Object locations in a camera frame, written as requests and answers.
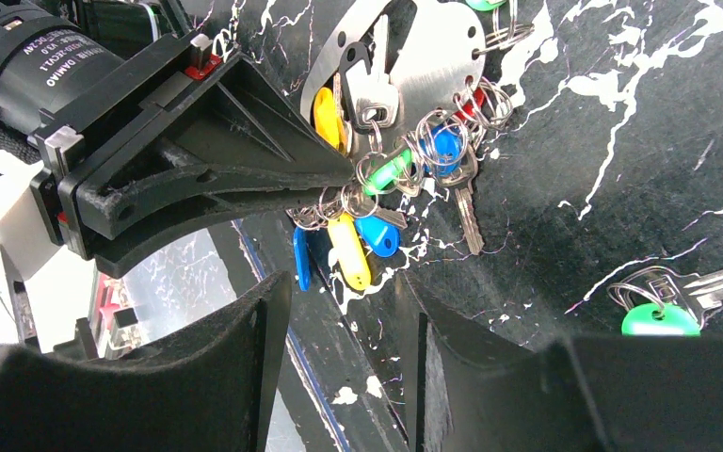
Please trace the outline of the red key tag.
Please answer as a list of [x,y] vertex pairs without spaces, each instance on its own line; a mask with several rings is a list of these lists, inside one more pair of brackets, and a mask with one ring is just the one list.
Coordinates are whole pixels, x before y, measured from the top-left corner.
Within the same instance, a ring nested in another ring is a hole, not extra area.
[[482,104],[484,103],[486,99],[486,96],[484,94],[483,89],[478,88],[474,91],[473,99],[469,102],[467,102],[456,114],[455,116],[459,119],[465,120],[465,121],[474,121],[475,120],[475,110],[477,108],[480,108]]

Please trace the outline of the blue key tag front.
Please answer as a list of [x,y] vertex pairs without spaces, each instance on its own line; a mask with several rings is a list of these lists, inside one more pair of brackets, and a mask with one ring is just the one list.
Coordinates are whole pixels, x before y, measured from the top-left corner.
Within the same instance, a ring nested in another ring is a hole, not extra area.
[[361,239],[378,257],[395,255],[400,246],[400,231],[391,223],[377,218],[355,218],[354,225]]

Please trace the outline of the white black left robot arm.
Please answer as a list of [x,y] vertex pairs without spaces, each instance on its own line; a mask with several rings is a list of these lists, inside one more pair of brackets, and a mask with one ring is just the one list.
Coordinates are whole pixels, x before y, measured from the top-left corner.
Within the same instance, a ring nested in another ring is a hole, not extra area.
[[210,225],[317,202],[334,151],[237,50],[197,31],[130,58],[28,1],[0,1],[0,137],[40,154],[40,242],[119,278]]

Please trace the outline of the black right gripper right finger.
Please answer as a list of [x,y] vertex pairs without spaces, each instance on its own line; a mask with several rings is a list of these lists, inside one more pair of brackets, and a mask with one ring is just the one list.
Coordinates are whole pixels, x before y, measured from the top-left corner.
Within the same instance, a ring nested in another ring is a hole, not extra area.
[[723,337],[509,342],[398,279],[413,451],[723,451]]

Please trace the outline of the yellow key tag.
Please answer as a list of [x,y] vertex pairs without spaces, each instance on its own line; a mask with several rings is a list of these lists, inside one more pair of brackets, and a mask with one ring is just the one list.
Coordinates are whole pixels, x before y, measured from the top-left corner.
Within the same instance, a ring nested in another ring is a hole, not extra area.
[[357,291],[366,290],[372,277],[355,229],[354,218],[343,213],[330,220],[328,234],[347,284]]
[[331,147],[340,154],[348,155],[347,133],[342,116],[337,112],[333,91],[329,88],[318,90],[313,101],[314,127]]

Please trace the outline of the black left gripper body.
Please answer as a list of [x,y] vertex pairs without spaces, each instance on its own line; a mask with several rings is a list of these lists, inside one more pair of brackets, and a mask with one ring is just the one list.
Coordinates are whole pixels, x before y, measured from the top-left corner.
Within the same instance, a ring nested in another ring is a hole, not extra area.
[[109,160],[148,148],[171,124],[164,111],[183,114],[239,56],[235,47],[191,32],[166,35],[126,60],[107,53],[80,59],[66,81],[73,97],[55,112],[40,110],[40,124],[27,136],[44,165],[31,189],[51,242],[114,240],[141,221],[143,213],[130,202],[88,213],[77,196],[98,172],[114,175]]

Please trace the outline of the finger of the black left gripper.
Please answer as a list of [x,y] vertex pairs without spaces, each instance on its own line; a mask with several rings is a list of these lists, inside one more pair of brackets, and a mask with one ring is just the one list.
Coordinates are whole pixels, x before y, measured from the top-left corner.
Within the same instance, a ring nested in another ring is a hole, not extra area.
[[171,242],[197,230],[266,212],[296,210],[337,193],[349,178],[260,182],[247,177],[147,177],[86,180],[77,189],[77,252],[122,277]]
[[233,53],[174,135],[206,164],[298,182],[347,182],[350,162],[321,138],[259,68]]

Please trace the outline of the black key tag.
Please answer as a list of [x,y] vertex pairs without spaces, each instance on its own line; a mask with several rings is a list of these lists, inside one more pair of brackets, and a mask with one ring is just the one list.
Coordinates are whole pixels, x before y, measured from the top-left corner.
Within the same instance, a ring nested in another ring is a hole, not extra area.
[[348,44],[340,59],[343,104],[352,127],[369,130],[363,113],[371,105],[371,59],[367,47],[360,41]]

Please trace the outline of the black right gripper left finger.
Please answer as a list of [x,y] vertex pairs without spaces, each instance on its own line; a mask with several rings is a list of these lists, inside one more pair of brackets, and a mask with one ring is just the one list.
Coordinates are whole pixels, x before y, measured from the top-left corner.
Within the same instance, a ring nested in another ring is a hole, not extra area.
[[74,362],[0,346],[0,451],[262,451],[292,278],[117,360]]

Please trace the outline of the blue key tag with key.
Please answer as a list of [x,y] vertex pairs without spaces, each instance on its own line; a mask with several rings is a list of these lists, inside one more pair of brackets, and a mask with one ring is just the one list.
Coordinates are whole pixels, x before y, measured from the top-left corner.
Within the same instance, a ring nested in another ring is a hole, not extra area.
[[452,190],[469,251],[478,255],[484,247],[474,212],[473,180],[478,174],[474,140],[467,141],[449,127],[438,126],[424,144],[426,167],[438,186]]

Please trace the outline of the cluster of tagged keys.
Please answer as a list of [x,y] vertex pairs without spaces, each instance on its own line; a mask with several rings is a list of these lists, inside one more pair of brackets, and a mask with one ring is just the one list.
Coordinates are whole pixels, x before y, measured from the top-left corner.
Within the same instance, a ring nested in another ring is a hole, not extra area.
[[363,218],[375,197],[413,196],[425,177],[454,191],[464,238],[482,251],[472,199],[475,151],[512,114],[509,96],[485,73],[486,56],[533,33],[515,1],[418,1],[395,59],[384,1],[357,1],[323,44],[303,83],[300,114],[347,150],[356,182],[345,208]]

